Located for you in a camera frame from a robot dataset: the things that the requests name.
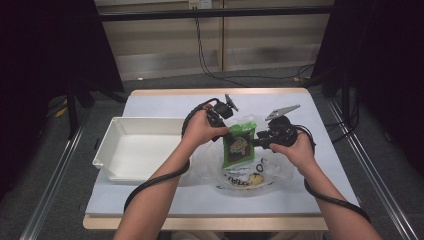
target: metal rail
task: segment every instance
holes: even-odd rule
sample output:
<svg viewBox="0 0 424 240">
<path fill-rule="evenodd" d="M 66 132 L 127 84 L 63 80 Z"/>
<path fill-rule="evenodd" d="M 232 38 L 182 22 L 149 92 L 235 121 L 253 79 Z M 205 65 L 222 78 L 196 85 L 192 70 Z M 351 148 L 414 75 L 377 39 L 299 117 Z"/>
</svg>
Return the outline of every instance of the metal rail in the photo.
<svg viewBox="0 0 424 240">
<path fill-rule="evenodd" d="M 101 13 L 101 21 L 133 21 L 182 18 L 246 17 L 271 15 L 329 14 L 334 11 L 352 11 L 354 8 L 335 8 L 333 6 L 279 7 L 279 8 L 237 8 L 237 9 L 201 9 L 173 10 L 156 12 L 117 12 Z"/>
<path fill-rule="evenodd" d="M 86 110 L 82 117 L 82 122 L 74 137 L 68 140 L 68 143 L 65 147 L 65 150 L 60 157 L 60 160 L 56 166 L 55 171 L 46 187 L 46 190 L 43 193 L 43 196 L 40 199 L 37 207 L 35 208 L 30 220 L 28 221 L 25 229 L 20 237 L 20 240 L 35 240 L 40 233 L 40 230 L 43 226 L 44 220 L 47 217 L 47 214 L 52 206 L 54 196 L 56 195 L 60 183 L 65 175 L 66 169 L 72 159 L 72 156 L 75 152 L 75 149 L 78 146 L 78 142 L 82 136 L 84 127 L 86 125 L 89 115 L 89 110 Z"/>
<path fill-rule="evenodd" d="M 331 110 L 333 111 L 334 116 L 337 121 L 342 122 L 342 111 L 339 105 L 336 103 L 334 99 L 328 101 Z M 342 130 L 345 134 L 348 133 L 349 129 L 345 124 L 341 124 Z M 394 199 L 393 195 L 390 193 L 377 169 L 374 167 L 370 157 L 367 152 L 363 148 L 361 142 L 354 132 L 347 135 L 347 140 L 349 141 L 350 146 L 356 154 L 362 168 L 367 174 L 371 184 L 373 185 L 378 197 L 386 208 L 387 213 L 398 229 L 402 239 L 411 240 L 417 239 L 418 237 L 414 232 L 414 229 L 411 226 L 408 218 L 406 217 L 403 210 L 400 208 L 399 204 Z"/>
</svg>

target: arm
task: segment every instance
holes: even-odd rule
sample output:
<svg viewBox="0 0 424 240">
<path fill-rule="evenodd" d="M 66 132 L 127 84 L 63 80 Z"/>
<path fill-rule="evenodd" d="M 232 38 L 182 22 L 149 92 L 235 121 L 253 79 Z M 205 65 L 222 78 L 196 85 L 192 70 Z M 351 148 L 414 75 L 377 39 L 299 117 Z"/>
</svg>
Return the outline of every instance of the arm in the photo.
<svg viewBox="0 0 424 240">
<path fill-rule="evenodd" d="M 206 119 L 206 111 L 197 112 L 179 145 L 150 178 L 181 169 L 198 146 L 227 132 L 226 127 L 212 128 Z M 138 193 L 125 211 L 114 239 L 156 239 L 168 215 L 179 180 L 176 177 Z"/>
<path fill-rule="evenodd" d="M 269 147 L 286 155 L 315 192 L 346 201 L 315 161 L 305 133 L 299 132 L 296 143 L 291 147 L 277 144 Z M 381 239 L 373 226 L 356 212 L 319 199 L 317 203 L 334 239 Z"/>
</svg>

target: green package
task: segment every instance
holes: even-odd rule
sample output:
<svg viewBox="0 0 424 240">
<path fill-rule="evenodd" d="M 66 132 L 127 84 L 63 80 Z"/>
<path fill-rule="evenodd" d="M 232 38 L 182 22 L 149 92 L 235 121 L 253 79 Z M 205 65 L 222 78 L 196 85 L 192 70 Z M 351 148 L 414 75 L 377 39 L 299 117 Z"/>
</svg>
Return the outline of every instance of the green package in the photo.
<svg viewBox="0 0 424 240">
<path fill-rule="evenodd" d="M 251 143 L 255 134 L 255 128 L 255 122 L 235 124 L 229 128 L 233 138 L 231 140 L 224 138 L 223 169 L 255 158 L 255 148 Z"/>
</svg>

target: gray floor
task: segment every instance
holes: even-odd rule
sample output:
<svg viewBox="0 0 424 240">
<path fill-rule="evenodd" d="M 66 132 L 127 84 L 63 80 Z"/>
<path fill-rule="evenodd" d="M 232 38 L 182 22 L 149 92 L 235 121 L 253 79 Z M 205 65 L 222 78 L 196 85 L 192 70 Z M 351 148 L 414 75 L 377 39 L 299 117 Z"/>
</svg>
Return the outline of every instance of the gray floor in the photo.
<svg viewBox="0 0 424 240">
<path fill-rule="evenodd" d="M 243 76 L 288 76 L 296 75 L 298 68 L 255 69 L 222 75 Z M 232 78 L 248 87 L 295 87 L 298 82 L 293 78 L 264 79 L 260 77 Z M 213 79 L 204 74 L 182 75 L 145 79 L 143 81 L 125 81 L 125 94 L 134 89 L 162 88 L 213 88 L 239 87 L 223 80 Z M 311 95 L 324 123 L 334 123 L 336 119 L 327 100 L 322 96 L 320 86 L 310 89 Z M 101 140 L 110 119 L 121 116 L 124 104 L 93 93 L 97 99 L 91 109 L 79 108 L 79 116 L 86 116 L 86 125 L 71 162 L 67 166 L 60 189 L 54 196 L 52 205 L 42 227 L 36 233 L 38 239 L 111 239 L 112 231 L 89 231 L 83 228 L 85 206 L 91 194 L 98 170 L 91 165 L 96 153 L 95 145 Z M 355 130 L 364 148 L 374 162 L 387 188 L 393 194 L 406 218 L 413 226 L 418 238 L 424 238 L 424 180 L 406 161 L 401 149 L 385 138 L 385 131 L 366 106 L 360 108 L 360 124 Z M 340 128 L 329 128 L 331 138 L 342 134 Z M 44 132 L 39 139 L 39 147 L 34 157 L 24 170 L 24 174 L 14 189 L 0 203 L 0 239 L 18 239 L 33 210 L 36 208 L 50 177 L 55 170 L 58 159 L 66 147 L 68 136 L 67 116 L 50 117 L 46 121 Z M 369 178 L 359 163 L 346 139 L 337 142 L 336 151 L 351 182 L 361 200 L 361 206 L 368 212 L 373 225 L 384 239 L 402 239 L 398 229 L 387 213 L 380 197 L 372 187 Z M 261 239 L 261 234 L 232 234 L 232 239 Z"/>
</svg>

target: plastic bag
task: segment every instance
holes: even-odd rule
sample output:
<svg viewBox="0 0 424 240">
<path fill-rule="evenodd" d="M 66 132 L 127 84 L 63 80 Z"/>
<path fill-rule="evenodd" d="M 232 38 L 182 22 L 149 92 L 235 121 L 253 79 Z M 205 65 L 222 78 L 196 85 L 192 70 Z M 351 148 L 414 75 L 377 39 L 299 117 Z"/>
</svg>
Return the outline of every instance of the plastic bag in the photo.
<svg viewBox="0 0 424 240">
<path fill-rule="evenodd" d="M 256 132 L 267 129 L 264 117 L 247 116 L 226 121 L 227 126 L 253 121 Z M 227 191 L 272 190 L 276 182 L 293 178 L 294 166 L 286 156 L 270 149 L 255 148 L 255 157 L 250 161 L 223 168 L 224 144 L 222 138 L 200 146 L 192 155 L 192 171 L 214 187 Z"/>
</svg>

